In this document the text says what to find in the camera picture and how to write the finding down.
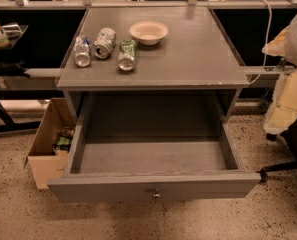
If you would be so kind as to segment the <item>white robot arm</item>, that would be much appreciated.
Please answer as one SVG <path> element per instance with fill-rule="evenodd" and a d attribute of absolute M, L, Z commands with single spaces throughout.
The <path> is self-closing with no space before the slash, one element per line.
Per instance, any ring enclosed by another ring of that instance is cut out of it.
<path fill-rule="evenodd" d="M 296 66 L 296 70 L 290 75 L 280 74 L 275 84 L 273 102 L 265 115 L 265 132 L 280 134 L 297 120 L 297 15 L 262 48 L 262 52 L 284 57 L 287 62 Z"/>

